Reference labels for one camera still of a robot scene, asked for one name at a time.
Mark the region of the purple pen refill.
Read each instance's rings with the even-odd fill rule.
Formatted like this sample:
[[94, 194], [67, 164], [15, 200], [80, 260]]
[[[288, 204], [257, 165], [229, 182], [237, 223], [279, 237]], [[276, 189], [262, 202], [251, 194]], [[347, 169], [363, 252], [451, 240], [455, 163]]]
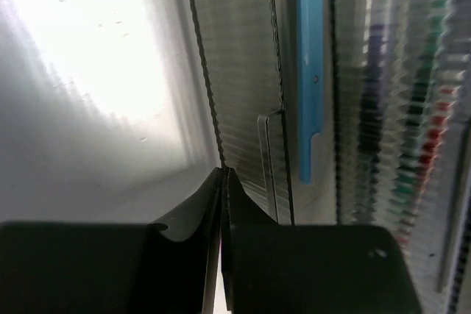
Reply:
[[355, 211], [356, 222], [366, 224], [372, 221], [374, 197], [372, 196], [372, 176], [378, 161], [380, 131], [383, 109], [381, 108], [383, 75], [383, 36], [384, 25], [373, 24], [369, 27], [367, 62], [364, 69], [364, 89], [361, 96], [360, 121], [358, 125], [358, 182]]

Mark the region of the light blue pen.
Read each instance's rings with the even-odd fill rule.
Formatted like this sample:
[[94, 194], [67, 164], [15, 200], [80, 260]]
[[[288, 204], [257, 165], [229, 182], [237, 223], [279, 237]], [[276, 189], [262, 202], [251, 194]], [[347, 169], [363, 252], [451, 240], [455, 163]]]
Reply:
[[323, 0], [296, 0], [297, 126], [300, 181], [311, 182], [311, 141], [323, 130]]

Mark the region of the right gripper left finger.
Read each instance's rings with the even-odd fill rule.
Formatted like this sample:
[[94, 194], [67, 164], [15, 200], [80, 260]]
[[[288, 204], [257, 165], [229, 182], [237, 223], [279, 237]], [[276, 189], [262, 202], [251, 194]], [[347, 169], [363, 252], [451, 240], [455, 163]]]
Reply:
[[149, 225], [149, 312], [212, 313], [224, 169]]

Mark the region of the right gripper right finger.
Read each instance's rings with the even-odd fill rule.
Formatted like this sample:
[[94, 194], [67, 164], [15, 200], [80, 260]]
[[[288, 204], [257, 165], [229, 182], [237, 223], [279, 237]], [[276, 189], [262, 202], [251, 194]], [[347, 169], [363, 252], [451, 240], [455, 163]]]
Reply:
[[236, 171], [224, 170], [222, 185], [221, 262], [228, 310], [239, 310], [242, 296], [260, 267], [261, 238], [274, 221], [246, 193]]

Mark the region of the red pen refill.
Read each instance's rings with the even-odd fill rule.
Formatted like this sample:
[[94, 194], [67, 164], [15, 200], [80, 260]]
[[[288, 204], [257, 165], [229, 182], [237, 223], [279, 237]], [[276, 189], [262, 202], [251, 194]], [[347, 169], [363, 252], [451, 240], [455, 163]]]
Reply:
[[400, 202], [396, 238], [401, 246], [406, 246], [411, 237], [456, 95], [455, 87], [439, 85], [430, 93], [412, 96], [394, 189]]

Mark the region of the clear plastic drawer organizer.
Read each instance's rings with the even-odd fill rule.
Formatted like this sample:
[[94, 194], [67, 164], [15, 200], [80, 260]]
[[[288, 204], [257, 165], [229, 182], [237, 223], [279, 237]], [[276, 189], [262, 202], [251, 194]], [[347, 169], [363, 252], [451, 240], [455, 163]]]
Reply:
[[[311, 182], [299, 177], [296, 0], [190, 0], [223, 166], [280, 224], [342, 231], [333, 264], [361, 312], [470, 311], [470, 0], [449, 0], [436, 86], [457, 89], [453, 112], [406, 246], [388, 210], [400, 145], [400, 60], [411, 5], [427, 0], [323, 0], [323, 130]], [[369, 27], [384, 25], [372, 221], [356, 222], [358, 125]]]

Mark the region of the green pen refill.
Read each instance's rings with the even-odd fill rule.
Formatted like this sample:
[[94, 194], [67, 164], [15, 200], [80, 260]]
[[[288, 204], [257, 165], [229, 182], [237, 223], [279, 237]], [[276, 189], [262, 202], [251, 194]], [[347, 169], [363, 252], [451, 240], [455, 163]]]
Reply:
[[447, 34], [449, 0], [427, 0], [411, 5], [404, 58], [400, 60], [400, 145], [397, 176], [388, 210], [398, 232], [408, 233], [433, 167], [445, 114], [433, 102], [443, 37]]

